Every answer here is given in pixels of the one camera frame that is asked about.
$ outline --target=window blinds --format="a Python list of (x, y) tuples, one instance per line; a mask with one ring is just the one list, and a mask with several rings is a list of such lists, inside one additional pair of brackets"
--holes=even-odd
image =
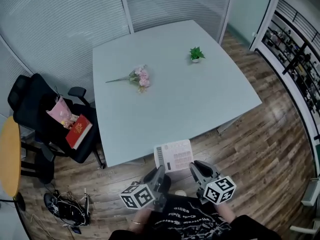
[(127, 0), (127, 3), (135, 32), (173, 22), (194, 20), (218, 42), (229, 1)]
[(10, 116), (8, 95), (19, 75), (30, 76), (0, 41), (0, 114)]
[(129, 28), (121, 0), (0, 0), (0, 34), (59, 93), (81, 86), (92, 100), (93, 47)]

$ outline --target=red book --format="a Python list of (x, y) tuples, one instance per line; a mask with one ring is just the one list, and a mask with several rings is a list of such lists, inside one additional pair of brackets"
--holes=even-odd
[(70, 147), (76, 150), (91, 127), (92, 123), (90, 123), (89, 120), (81, 114), (65, 137)]

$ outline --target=potted plant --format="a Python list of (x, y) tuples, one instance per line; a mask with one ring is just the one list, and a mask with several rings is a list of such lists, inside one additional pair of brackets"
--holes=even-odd
[(198, 63), (200, 58), (205, 58), (202, 51), (200, 51), (200, 47), (194, 47), (190, 49), (190, 58), (193, 63)]

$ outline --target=chair leg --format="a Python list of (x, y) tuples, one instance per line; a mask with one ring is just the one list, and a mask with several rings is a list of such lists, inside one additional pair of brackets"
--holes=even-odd
[(98, 154), (98, 151), (97, 151), (97, 148), (96, 148), (96, 147), (93, 148), (93, 153), (94, 153), (94, 156), (95, 156), (95, 158), (96, 158), (96, 160), (97, 160), (100, 168), (101, 168), (101, 169), (106, 168), (106, 163), (102, 163), (102, 162), (101, 162), (101, 159), (100, 159), (100, 157), (99, 157), (99, 154)]

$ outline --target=wooden floor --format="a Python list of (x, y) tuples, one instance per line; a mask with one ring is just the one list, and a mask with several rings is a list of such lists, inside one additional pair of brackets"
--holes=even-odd
[[(247, 214), (283, 239), (295, 239), (290, 225), (307, 226), (315, 216), (314, 209), (300, 203), (308, 180), (315, 176), (302, 121), (286, 89), (259, 54), (248, 51), (228, 33), (222, 46), (250, 81), (262, 104), (222, 135), (211, 130), (192, 139), (194, 158), (215, 164), (224, 175), (232, 177), (237, 190), (229, 204), (237, 215)], [(82, 235), (73, 234), (75, 239), (106, 240), (114, 230), (127, 228), (132, 211), (125, 208), (118, 194), (155, 166), (152, 156), (145, 160), (144, 165), (121, 164), (102, 170), (97, 169), (93, 155), (84, 164), (56, 158), (55, 187), (60, 192), (71, 191), (78, 200), (86, 188), (92, 201), (91, 224), (81, 228)], [(189, 196), (195, 195), (198, 186), (189, 170), (170, 176), (171, 192), (183, 189)], [(33, 240), (51, 239), (40, 225), (56, 240), (73, 239), (62, 222), (46, 210), (43, 195), (47, 190), (37, 179), (22, 177), (20, 191), (27, 207), (22, 216)], [(30, 223), (31, 214), (39, 217), (43, 225), (37, 218)]]

